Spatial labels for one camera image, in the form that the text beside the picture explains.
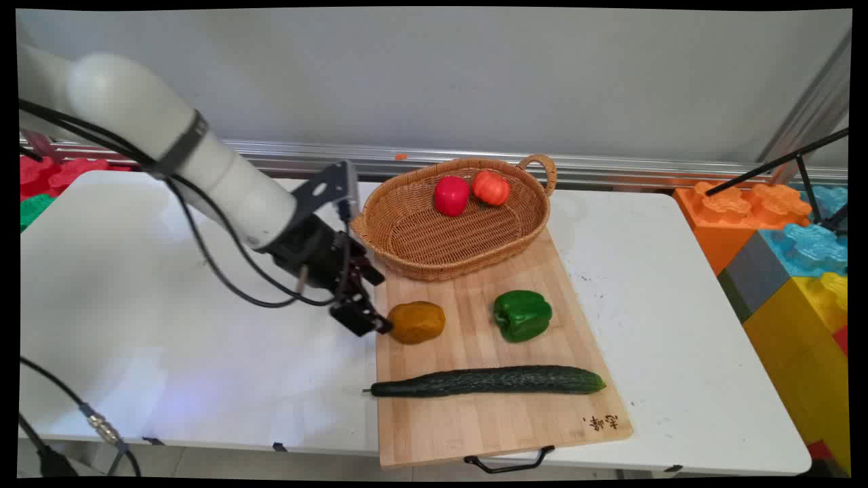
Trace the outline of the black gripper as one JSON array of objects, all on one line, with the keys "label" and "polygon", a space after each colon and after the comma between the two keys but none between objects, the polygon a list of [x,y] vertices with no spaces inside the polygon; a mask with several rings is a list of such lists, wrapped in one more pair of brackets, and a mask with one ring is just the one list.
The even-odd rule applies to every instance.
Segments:
[{"label": "black gripper", "polygon": [[377,312],[368,291],[361,287],[362,281],[377,287],[386,278],[373,266],[365,247],[353,246],[346,232],[334,230],[316,214],[282,232],[260,252],[272,256],[277,266],[295,277],[306,266],[307,287],[331,293],[338,291],[347,271],[347,285],[360,288],[351,288],[332,303],[332,318],[357,337],[374,332],[384,336],[393,330],[393,322]]}]

